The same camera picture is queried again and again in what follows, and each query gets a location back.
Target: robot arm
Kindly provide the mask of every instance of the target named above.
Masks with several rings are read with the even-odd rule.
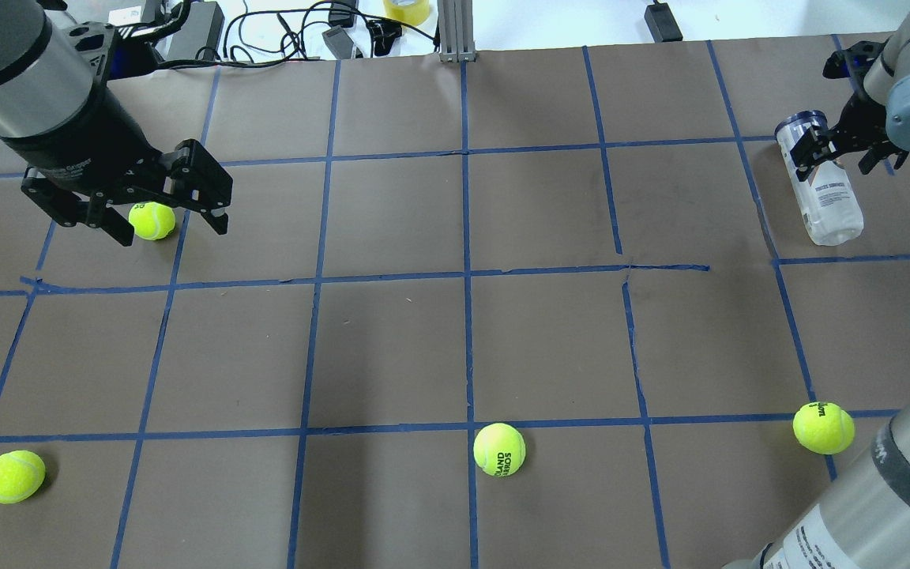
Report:
[[[855,94],[837,125],[814,127],[791,151],[799,179],[827,160],[858,151],[866,151],[859,162],[863,174],[892,155],[900,168],[910,152],[910,12],[884,44],[860,42],[835,51],[824,77],[852,78]]]
[[[231,176],[198,141],[153,148],[107,89],[119,40],[110,25],[60,30],[35,0],[0,0],[0,139],[30,164],[23,194],[122,245],[133,228],[111,206],[133,202],[191,209],[227,233]]]

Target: yellow tape roll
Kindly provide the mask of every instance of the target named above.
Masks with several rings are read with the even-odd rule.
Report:
[[[394,21],[409,25],[420,25],[431,15],[431,4],[427,0],[384,0],[385,15]]]

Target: yellow tennis ball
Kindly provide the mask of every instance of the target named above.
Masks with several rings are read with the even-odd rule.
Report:
[[[174,210],[156,202],[133,205],[129,212],[129,223],[136,229],[136,235],[147,241],[167,237],[174,229]]]
[[[472,443],[476,464],[491,476],[510,476],[525,461],[525,440],[508,424],[490,424],[481,428]]]
[[[30,497],[44,482],[44,461],[29,450],[14,450],[0,457],[0,504],[15,504]]]
[[[799,443],[817,454],[838,454],[855,439],[852,415],[826,401],[806,403],[799,408],[792,429]]]

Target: water bottle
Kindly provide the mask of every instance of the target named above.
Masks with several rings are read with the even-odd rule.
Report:
[[[806,225],[806,234],[817,245],[841,245],[863,233],[863,211],[852,191],[844,167],[834,161],[824,162],[810,172],[806,181],[795,176],[790,154],[809,126],[827,127],[820,111],[802,111],[783,120],[774,129],[774,140],[781,147],[781,158],[792,181],[795,201]]]

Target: silver robot arm segment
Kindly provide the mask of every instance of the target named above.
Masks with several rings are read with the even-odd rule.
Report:
[[[156,150],[107,89],[120,40],[109,24],[61,30],[35,0],[0,0],[0,139],[30,165],[23,194],[122,245],[133,228],[112,206],[134,202],[191,209],[227,233],[231,176],[199,141]]]

